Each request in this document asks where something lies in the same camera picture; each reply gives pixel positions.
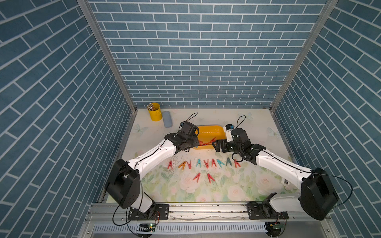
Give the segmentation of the yellow plastic storage box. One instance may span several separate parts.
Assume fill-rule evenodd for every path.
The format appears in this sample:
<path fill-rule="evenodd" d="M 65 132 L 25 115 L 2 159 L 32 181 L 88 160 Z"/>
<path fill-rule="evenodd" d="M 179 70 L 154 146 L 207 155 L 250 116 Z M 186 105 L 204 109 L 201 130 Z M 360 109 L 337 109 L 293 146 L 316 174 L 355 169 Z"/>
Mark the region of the yellow plastic storage box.
<path fill-rule="evenodd" d="M 203 143 L 210 142 L 210 140 L 213 139 L 214 137 L 216 137 L 216 140 L 226 139 L 224 128 L 222 126 L 211 125 L 211 126 L 199 126 L 198 128 L 199 128 L 199 134 L 197 138 L 198 138 L 199 144 L 201 143 L 201 141 Z M 198 147 L 195 147 L 195 149 L 214 150 L 213 146 L 198 146 Z"/>

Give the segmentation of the pink-red clothespin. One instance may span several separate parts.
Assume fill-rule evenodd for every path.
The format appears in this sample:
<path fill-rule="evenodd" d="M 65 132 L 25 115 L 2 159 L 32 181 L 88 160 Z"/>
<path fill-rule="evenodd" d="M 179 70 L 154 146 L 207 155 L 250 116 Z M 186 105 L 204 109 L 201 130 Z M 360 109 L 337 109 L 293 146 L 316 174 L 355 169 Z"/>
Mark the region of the pink-red clothespin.
<path fill-rule="evenodd" d="M 214 159 L 212 159 L 212 161 L 211 161 L 211 167 L 213 168 L 213 167 L 217 167 L 217 165 L 216 165 L 216 161 L 214 160 Z"/>

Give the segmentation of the grey-green clothespin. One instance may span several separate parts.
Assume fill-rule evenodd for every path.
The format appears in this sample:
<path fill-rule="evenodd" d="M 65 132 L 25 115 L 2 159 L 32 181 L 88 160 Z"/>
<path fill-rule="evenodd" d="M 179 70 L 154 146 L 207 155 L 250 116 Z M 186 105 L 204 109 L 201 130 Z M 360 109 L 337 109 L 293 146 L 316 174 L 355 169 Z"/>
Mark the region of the grey-green clothespin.
<path fill-rule="evenodd" d="M 232 162 L 231 162 L 231 159 L 229 157 L 226 160 L 226 166 L 232 167 Z"/>

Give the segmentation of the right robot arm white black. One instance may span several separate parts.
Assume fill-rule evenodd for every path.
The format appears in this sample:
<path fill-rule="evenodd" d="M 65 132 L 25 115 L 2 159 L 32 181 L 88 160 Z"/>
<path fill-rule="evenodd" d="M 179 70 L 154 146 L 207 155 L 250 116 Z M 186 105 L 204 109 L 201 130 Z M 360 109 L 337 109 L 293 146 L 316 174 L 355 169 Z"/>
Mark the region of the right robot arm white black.
<path fill-rule="evenodd" d="M 226 139 L 212 143 L 217 152 L 233 153 L 242 161 L 260 166 L 281 177 L 281 182 L 291 184 L 297 190 L 291 194 L 269 196 L 271 209 L 281 212 L 305 212 L 322 221 L 339 200 L 329 175 L 321 168 L 309 169 L 278 157 L 260 144 L 253 144 L 245 130 L 226 130 Z"/>

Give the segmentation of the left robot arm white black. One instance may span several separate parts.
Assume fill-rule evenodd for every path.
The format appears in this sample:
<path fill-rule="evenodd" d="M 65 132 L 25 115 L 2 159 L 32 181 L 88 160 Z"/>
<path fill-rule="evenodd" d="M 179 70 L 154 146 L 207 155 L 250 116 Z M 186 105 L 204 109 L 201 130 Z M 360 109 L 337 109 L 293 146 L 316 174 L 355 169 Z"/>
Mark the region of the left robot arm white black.
<path fill-rule="evenodd" d="M 182 122 L 176 133 L 165 135 L 154 148 L 129 161 L 119 159 L 113 165 L 105 190 L 122 207 L 152 213 L 155 202 L 143 191 L 142 178 L 164 160 L 181 151 L 199 146 L 199 128 Z"/>

